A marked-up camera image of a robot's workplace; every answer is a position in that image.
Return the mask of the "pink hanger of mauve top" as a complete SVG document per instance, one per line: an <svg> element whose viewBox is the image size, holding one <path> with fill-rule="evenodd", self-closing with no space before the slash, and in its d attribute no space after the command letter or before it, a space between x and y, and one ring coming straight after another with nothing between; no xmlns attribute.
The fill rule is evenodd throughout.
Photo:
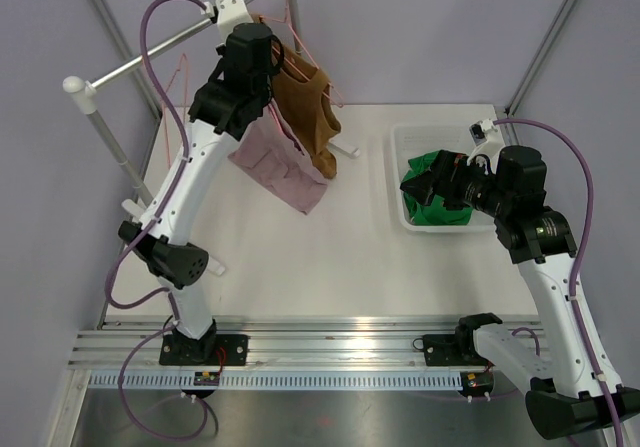
<svg viewBox="0 0 640 447"><path fill-rule="evenodd" d="M282 119L280 114L277 114L275 112L275 105L272 104L270 106L270 115L274 121L274 123L277 125L279 132L286 138L288 138L289 140L291 140L293 142L293 145L295 146L295 148L301 152L302 151L302 147L299 144L298 140L295 138L294 134L291 132L291 130L289 128L286 128L284 125L284 120Z"/></svg>

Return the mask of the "pink hanger of green top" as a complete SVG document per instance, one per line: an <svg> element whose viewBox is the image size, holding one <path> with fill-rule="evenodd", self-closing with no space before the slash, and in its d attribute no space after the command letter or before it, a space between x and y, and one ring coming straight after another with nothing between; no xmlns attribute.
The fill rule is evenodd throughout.
<svg viewBox="0 0 640 447"><path fill-rule="evenodd" d="M163 91L168 99L171 100L171 105L178 112L182 122L186 121L186 107L189 100L189 82L189 57L185 52L182 52L173 72L168 80L163 84ZM171 142L171 128L169 126L169 121L172 119L172 115L169 111L168 103L164 100L161 100L161 114L161 140L164 145L166 167L170 168L174 157L174 149Z"/></svg>

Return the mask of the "mauve tank top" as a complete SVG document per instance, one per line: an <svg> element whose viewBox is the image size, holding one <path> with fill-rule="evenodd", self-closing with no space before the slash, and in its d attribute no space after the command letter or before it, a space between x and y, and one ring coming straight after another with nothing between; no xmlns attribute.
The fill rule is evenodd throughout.
<svg viewBox="0 0 640 447"><path fill-rule="evenodd" d="M229 160L290 207L309 214L321 201L328 180L298 145L287 124L271 117L255 121Z"/></svg>

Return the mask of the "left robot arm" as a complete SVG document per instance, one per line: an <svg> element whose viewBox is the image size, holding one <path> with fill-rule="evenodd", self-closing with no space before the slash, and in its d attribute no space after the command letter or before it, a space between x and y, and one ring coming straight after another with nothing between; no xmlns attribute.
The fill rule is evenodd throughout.
<svg viewBox="0 0 640 447"><path fill-rule="evenodd" d="M216 169L263 116L272 99L271 80L284 61L272 56L278 38L262 23L236 26L220 47L207 83L196 91L181 130L183 147L146 211L125 221L118 235L168 294L172 326L163 330L163 366L246 362L243 335L217 335L200 279L206 250L190 241L192 227Z"/></svg>

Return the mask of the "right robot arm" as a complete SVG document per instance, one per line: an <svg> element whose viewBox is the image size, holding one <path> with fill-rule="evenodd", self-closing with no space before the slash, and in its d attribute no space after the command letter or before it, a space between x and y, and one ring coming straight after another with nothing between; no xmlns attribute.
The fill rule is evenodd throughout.
<svg viewBox="0 0 640 447"><path fill-rule="evenodd" d="M495 165L485 154L441 150L400 189L421 205L439 199L448 210L469 207L493 219L534 300L551 359L525 348L492 313L459 319L456 356L501 370L522 393L531 423L546 440L619 431L622 421L638 415L639 392L623 385L599 340L579 283L571 228L545 204L546 173L541 154L530 147L503 148Z"/></svg>

